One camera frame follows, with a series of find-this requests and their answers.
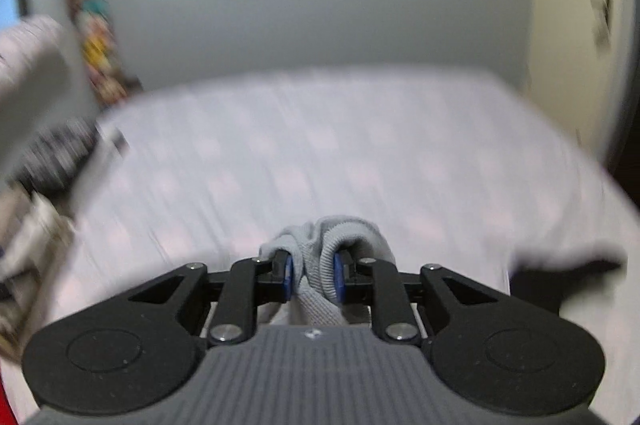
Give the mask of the light grey garment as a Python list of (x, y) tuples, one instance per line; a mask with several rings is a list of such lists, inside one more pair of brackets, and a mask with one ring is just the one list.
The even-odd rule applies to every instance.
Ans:
[(352, 257), (387, 260), (395, 257), (374, 223), (355, 216), (326, 216), (314, 223), (284, 228), (260, 245), (258, 257), (273, 259), (287, 252), (293, 260), (293, 297), (286, 304), (268, 303), (257, 312), (260, 324), (338, 327), (367, 324), (369, 310), (338, 300), (334, 285), (334, 256), (348, 249)]

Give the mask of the polka dot bed sheet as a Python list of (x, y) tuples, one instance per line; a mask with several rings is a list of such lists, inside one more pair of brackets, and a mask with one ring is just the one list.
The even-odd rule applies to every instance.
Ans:
[[(486, 73), (306, 70), (165, 89), (105, 113), (127, 147), (72, 197), (1, 403), (15, 424), (634, 424), (639, 214)], [(374, 223), (400, 272), (498, 293), (423, 345), (367, 324), (260, 324), (209, 346), (134, 304), (186, 263), (228, 271), (284, 228)]]

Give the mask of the dark patterned cloth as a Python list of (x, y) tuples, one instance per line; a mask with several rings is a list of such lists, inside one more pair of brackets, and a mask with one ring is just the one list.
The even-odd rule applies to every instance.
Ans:
[(96, 120), (71, 119), (39, 130), (6, 182), (30, 196), (66, 198), (88, 166), (108, 162), (126, 147), (119, 130), (101, 130)]

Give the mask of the cream door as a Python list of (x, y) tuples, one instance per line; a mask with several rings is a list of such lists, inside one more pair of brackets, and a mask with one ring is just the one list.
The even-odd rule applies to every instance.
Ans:
[(533, 0), (526, 97), (600, 162), (629, 83), (637, 0), (613, 0), (611, 48), (598, 54), (590, 0)]

